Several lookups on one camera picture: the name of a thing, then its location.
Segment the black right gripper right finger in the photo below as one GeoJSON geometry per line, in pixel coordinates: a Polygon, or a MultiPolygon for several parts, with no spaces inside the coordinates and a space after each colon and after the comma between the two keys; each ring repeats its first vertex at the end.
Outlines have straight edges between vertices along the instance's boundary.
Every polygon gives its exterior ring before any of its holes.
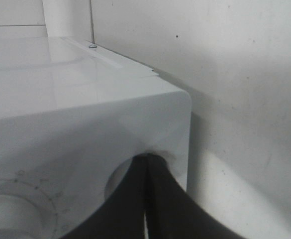
{"type": "Polygon", "coordinates": [[[151,239],[239,239],[198,206],[174,179],[165,159],[147,153],[146,222],[151,239]]]}

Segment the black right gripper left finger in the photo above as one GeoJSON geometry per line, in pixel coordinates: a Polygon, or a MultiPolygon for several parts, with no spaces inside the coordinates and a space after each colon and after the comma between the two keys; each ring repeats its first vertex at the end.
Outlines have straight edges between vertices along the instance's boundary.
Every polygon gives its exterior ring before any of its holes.
{"type": "Polygon", "coordinates": [[[147,154],[132,162],[110,197],[64,239],[143,239],[147,154]]]}

